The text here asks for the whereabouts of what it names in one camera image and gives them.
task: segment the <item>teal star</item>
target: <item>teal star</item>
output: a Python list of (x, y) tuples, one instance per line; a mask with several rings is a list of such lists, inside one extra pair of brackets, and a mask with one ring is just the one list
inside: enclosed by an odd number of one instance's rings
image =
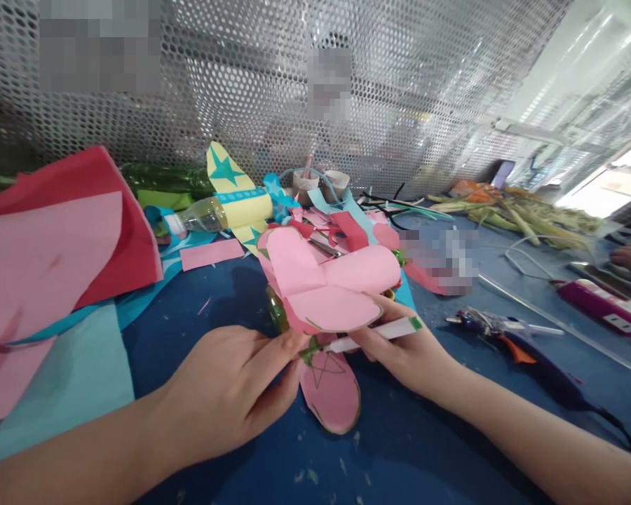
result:
[(231, 158), (229, 158), (229, 156), (226, 157), (224, 161), (220, 161), (212, 147), (211, 150), (212, 159), (215, 162), (215, 172), (210, 175), (210, 179), (227, 179), (232, 182), (234, 186), (238, 186), (235, 179), (239, 175), (244, 175), (243, 172), (233, 171), (233, 168), (231, 167)]
[(250, 229), (252, 230), (252, 235), (254, 238), (252, 240), (249, 240), (248, 242), (243, 242), (243, 245), (254, 245), (255, 247), (257, 247), (257, 239), (259, 238), (261, 233), (259, 233), (255, 228)]

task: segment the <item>marker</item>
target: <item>marker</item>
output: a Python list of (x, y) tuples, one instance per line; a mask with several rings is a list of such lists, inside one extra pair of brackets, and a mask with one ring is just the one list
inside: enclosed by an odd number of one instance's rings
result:
[[(411, 316), (403, 317), (396, 321), (391, 321), (390, 323), (376, 326), (372, 329), (376, 333), (381, 335), (384, 339), (392, 340), (398, 337), (404, 337), (405, 335), (415, 333), (424, 327), (425, 325), (423, 324), (423, 321), (421, 321), (421, 318), (419, 318), (418, 316)], [(340, 353), (359, 348), (360, 346), (357, 345), (352, 338), (345, 337), (330, 342), (328, 345), (323, 347), (323, 351)]]

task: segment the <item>perforated metal sheet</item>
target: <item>perforated metal sheet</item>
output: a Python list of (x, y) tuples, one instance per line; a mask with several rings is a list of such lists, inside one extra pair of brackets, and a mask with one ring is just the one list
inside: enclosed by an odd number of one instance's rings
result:
[[(165, 0), (161, 91), (135, 95), (41, 92), (38, 3), (2, 0), (0, 156), (21, 153), (17, 171), (103, 144), (117, 163), (175, 165), (215, 139), (256, 181), (315, 150), (356, 188), (441, 191), (537, 148), (492, 125), (570, 3)], [(313, 47), (351, 49), (348, 122), (308, 120)]]

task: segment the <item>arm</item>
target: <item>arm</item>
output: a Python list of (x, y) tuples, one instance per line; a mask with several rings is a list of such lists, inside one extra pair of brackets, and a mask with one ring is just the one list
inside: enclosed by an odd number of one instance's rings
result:
[[(373, 298), (384, 322), (414, 315)], [(405, 386), (480, 430), (558, 504), (631, 504), (631, 454), (461, 366), (427, 329), (393, 342), (369, 328), (351, 337)]]
[(289, 408), (305, 343), (240, 326), (205, 335), (160, 389), (0, 462), (0, 504), (130, 503), (170, 474), (229, 452)]

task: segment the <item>blue tabletop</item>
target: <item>blue tabletop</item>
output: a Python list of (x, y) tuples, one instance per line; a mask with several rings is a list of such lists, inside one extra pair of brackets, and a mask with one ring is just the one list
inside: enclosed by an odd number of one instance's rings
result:
[[(438, 238), (452, 223), (400, 216), (421, 240)], [(459, 218), (460, 230), (476, 225)], [(523, 277), (486, 245), (509, 245), (513, 234), (479, 230), (471, 251), (475, 266), (517, 295), (574, 325), (631, 361), (631, 339), (620, 337), (568, 305), (546, 281)], [(576, 260), (543, 245), (522, 248), (557, 278), (576, 277), (564, 268)], [(605, 438), (624, 444), (609, 425), (587, 412), (558, 406), (505, 352), (496, 352), (444, 319), (467, 306), (550, 325), (493, 288), (475, 282), (471, 295), (438, 297), (409, 282), (419, 315), (445, 349), (470, 369), (527, 400)], [(266, 279), (254, 257), (178, 274), (123, 333), (136, 398), (161, 386), (207, 331), (240, 324), (272, 337)], [(210, 300), (205, 310), (201, 307)], [(539, 337), (558, 365), (584, 382), (588, 394), (622, 419), (631, 433), (631, 371), (576, 338)], [(406, 390), (380, 365), (361, 354), (347, 356), (362, 391), (358, 423), (346, 435), (324, 430), (297, 400), (256, 440), (211, 462), (185, 469), (140, 499), (141, 504), (424, 504), (546, 503), (550, 500), (483, 435), (454, 415)]]

